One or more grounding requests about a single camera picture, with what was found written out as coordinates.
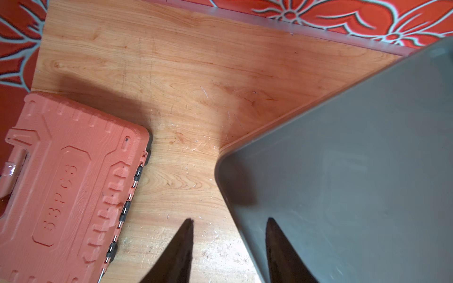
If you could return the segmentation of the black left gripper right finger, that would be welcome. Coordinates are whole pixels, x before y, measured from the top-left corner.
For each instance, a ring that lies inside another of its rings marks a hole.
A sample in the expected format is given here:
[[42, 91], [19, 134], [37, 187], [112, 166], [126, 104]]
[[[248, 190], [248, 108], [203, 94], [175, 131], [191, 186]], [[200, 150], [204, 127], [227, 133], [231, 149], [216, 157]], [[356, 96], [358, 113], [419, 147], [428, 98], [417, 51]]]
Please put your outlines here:
[[268, 218], [265, 245], [272, 283], [318, 283], [274, 218]]

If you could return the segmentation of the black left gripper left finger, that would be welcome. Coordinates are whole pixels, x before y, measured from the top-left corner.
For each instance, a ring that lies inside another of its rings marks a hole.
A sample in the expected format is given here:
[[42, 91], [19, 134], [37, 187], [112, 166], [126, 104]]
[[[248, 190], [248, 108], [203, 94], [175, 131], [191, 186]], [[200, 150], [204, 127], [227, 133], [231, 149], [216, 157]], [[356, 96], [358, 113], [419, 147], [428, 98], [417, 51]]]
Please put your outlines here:
[[185, 219], [141, 283], [188, 283], [193, 253], [193, 219]]

